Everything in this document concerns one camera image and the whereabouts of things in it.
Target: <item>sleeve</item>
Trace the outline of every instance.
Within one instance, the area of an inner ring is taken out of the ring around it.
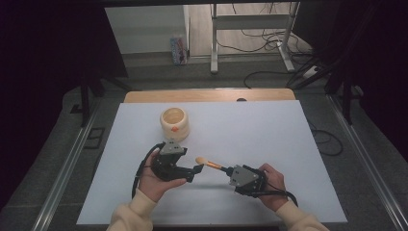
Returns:
[[[328,231],[315,216],[304,213],[291,201],[282,205],[276,215],[285,222],[289,231]]]
[[[122,204],[116,208],[108,230],[151,231],[153,223],[150,214],[156,205],[157,203],[137,189],[135,197],[129,204]]]

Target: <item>human hand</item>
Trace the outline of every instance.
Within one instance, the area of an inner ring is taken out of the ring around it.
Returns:
[[[265,187],[266,191],[285,190],[285,181],[282,173],[277,171],[269,164],[263,164],[261,167],[259,167],[259,170],[263,171],[267,176],[268,184]],[[262,203],[264,203],[264,205],[273,212],[276,212],[288,201],[288,198],[283,195],[261,195],[259,198],[261,199]]]
[[[167,190],[184,185],[187,182],[186,179],[176,179],[166,182],[154,174],[150,167],[153,158],[159,154],[159,151],[159,149],[156,149],[147,158],[139,182],[139,190],[154,202],[158,202]]]

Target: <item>white wall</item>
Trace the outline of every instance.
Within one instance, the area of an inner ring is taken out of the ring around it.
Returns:
[[[186,41],[184,6],[106,8],[121,54],[171,51],[170,38]]]

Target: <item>white table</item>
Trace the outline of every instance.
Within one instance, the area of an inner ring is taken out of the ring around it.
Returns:
[[[321,222],[346,222],[301,106],[296,100],[286,100],[121,104],[78,224],[107,224],[115,207],[130,201],[141,160],[165,139],[159,117],[169,107],[185,109],[190,118],[191,133],[180,142],[189,150],[178,166],[193,167],[198,156],[225,167],[270,163],[285,174],[287,190],[296,196],[301,209]],[[224,172],[204,167],[192,183],[165,194],[153,211],[154,224],[280,222],[259,199],[234,193],[228,181]]]

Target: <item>wire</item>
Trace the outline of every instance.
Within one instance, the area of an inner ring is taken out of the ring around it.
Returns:
[[[280,191],[280,192],[285,192],[284,190],[281,190],[281,189],[278,189],[278,188],[276,188],[276,187],[272,186],[270,183],[268,183],[268,185],[269,185],[269,186],[271,186],[271,187],[273,187],[274,189],[276,189],[276,190]]]
[[[261,9],[261,11],[259,13],[261,13],[266,7],[267,7],[268,3],[265,3],[264,7]]]
[[[278,4],[278,3],[271,3],[271,4],[270,4],[270,8],[268,9],[268,13],[271,13],[272,10],[273,10],[273,8],[274,8],[274,6],[276,6],[277,4]],[[260,11],[259,13],[261,13],[261,12],[265,9],[266,6],[267,6],[267,5],[264,5],[264,7],[261,9],[261,11]],[[237,14],[237,10],[235,9],[235,5],[234,5],[234,4],[232,4],[232,8],[233,8],[234,13]],[[290,12],[291,10],[292,10],[292,2],[291,2],[291,4],[289,5],[289,12]],[[342,31],[341,35],[338,36],[335,40],[331,41],[330,44],[326,45],[325,47],[323,47],[323,48],[321,48],[321,49],[319,49],[319,50],[315,50],[315,49],[314,49],[314,50],[311,50],[311,51],[310,51],[311,53],[305,53],[305,52],[300,51],[300,49],[298,48],[298,41],[299,41],[298,37],[295,37],[295,36],[293,36],[293,35],[290,35],[290,37],[293,37],[293,38],[296,39],[296,45],[295,45],[295,46],[296,46],[296,49],[297,49],[297,52],[293,52],[293,51],[289,48],[289,46],[287,46],[287,47],[288,47],[288,50],[289,50],[289,53],[290,53],[290,58],[291,58],[291,60],[292,60],[294,63],[303,64],[303,63],[298,62],[295,58],[296,58],[296,57],[311,57],[311,58],[316,58],[317,56],[321,56],[322,54],[331,52],[333,49],[335,49],[336,47],[339,47],[339,45],[341,45],[341,42],[344,41],[344,37],[345,37],[346,35],[348,35],[348,33],[349,33],[349,31],[350,31],[351,29],[353,29],[353,24],[352,24],[352,23],[349,24],[349,25],[347,25],[347,27],[345,27],[345,29]],[[268,49],[268,47],[270,46],[270,44],[273,43],[273,42],[276,42],[276,40],[274,40],[274,41],[269,41],[269,39],[271,39],[273,36],[277,36],[277,37],[278,37],[278,35],[281,35],[281,34],[282,34],[282,33],[279,33],[279,32],[274,32],[274,33],[271,33],[271,34],[265,34],[265,32],[266,32],[265,29],[264,29],[264,31],[263,31],[263,33],[262,33],[261,35],[249,35],[249,34],[245,33],[243,30],[241,30],[241,31],[242,31],[242,33],[243,33],[245,36],[248,36],[248,37],[262,37],[262,38],[267,42],[267,44],[265,44],[263,47],[261,47],[261,48],[259,48],[259,49],[255,49],[255,50],[252,50],[252,51],[244,51],[244,50],[242,50],[242,49],[240,49],[240,48],[236,48],[236,47],[232,47],[232,46],[226,46],[226,45],[221,45],[221,46],[223,46],[223,47],[225,47],[225,48],[236,49],[236,50],[242,51],[242,52],[256,52],[256,51],[259,51],[259,50],[261,50],[261,49],[263,49],[263,48],[265,48],[267,51],[270,51],[270,50],[273,50],[273,49],[276,48],[276,45],[275,45],[275,46],[272,46],[272,49]]]
[[[277,71],[255,71],[255,72],[252,72],[252,73],[246,75],[245,78],[243,78],[243,84],[244,84],[248,89],[252,89],[252,87],[250,87],[250,86],[246,83],[246,81],[248,80],[249,77],[251,77],[252,75],[255,75],[255,74],[291,74],[291,73],[288,73],[288,72],[277,72]]]
[[[217,44],[218,44],[219,46],[222,46],[222,47],[224,47],[224,48],[230,48],[230,49],[234,49],[234,50],[246,52],[246,53],[252,53],[252,52],[257,52],[257,51],[259,51],[259,50],[262,50],[262,49],[264,49],[264,48],[265,48],[269,43],[271,43],[271,42],[274,42],[274,40],[273,40],[273,41],[270,41],[270,42],[266,42],[262,47],[257,48],[257,49],[255,49],[255,50],[242,50],[242,49],[237,48],[237,47],[234,47],[234,46],[223,45],[223,44],[219,43],[219,41],[217,40]]]
[[[328,153],[328,152],[320,151],[320,149],[319,149],[319,153],[320,153],[320,154],[325,155],[325,156],[339,156],[340,154],[343,153],[344,147],[343,147],[343,144],[342,144],[342,142],[340,141],[339,138],[337,138],[335,135],[333,135],[333,134],[330,133],[330,132],[327,132],[327,131],[318,129],[318,128],[315,126],[315,124],[313,124],[308,118],[306,118],[306,119],[307,119],[307,122],[309,123],[309,126],[311,127],[310,130],[312,131],[313,137],[315,138],[315,142],[316,142],[316,144],[318,145],[318,147],[319,147],[319,144],[329,143],[329,142],[332,141],[332,139],[334,139],[334,141],[336,141],[336,142],[339,144],[339,147],[340,147],[340,150],[339,150],[339,151],[334,152],[334,153]],[[318,134],[324,134],[324,135],[326,135],[326,136],[328,137],[328,140],[326,140],[326,141],[316,141],[316,136],[317,136]]]
[[[213,4],[210,4],[210,16],[211,16],[211,20],[213,20]]]
[[[311,63],[312,60],[315,60],[315,57],[312,57],[308,62],[306,62],[306,64],[304,64],[296,73],[293,74],[292,78],[288,81],[288,83],[286,84],[286,88],[291,89],[291,84],[296,81],[297,79],[299,79],[301,77],[301,75],[298,75],[298,73],[303,72],[307,69],[309,69],[310,67],[312,67],[313,65],[317,64],[319,60],[315,60],[314,62]]]
[[[283,191],[283,190],[276,189],[276,191],[245,192],[244,194],[249,195],[249,196],[253,196],[253,197],[259,197],[259,196],[263,196],[263,195],[282,195],[282,196],[289,197],[293,201],[293,203],[296,206],[298,206],[296,197],[291,192],[288,192],[288,191]]]
[[[144,157],[144,159],[140,162],[138,171],[136,172],[136,175],[135,175],[135,180],[134,180],[134,182],[133,182],[132,198],[135,197],[136,188],[138,187],[139,180],[140,180],[140,178],[141,178],[141,174],[143,173],[143,169],[145,168],[147,158],[149,158],[149,156],[153,153],[154,150],[156,150],[156,148],[162,149],[162,148],[165,146],[165,144],[166,144],[165,142],[162,142],[162,143],[158,143],[158,144],[154,145],[154,146],[149,150],[149,152],[147,152],[147,154],[146,154],[146,156]]]

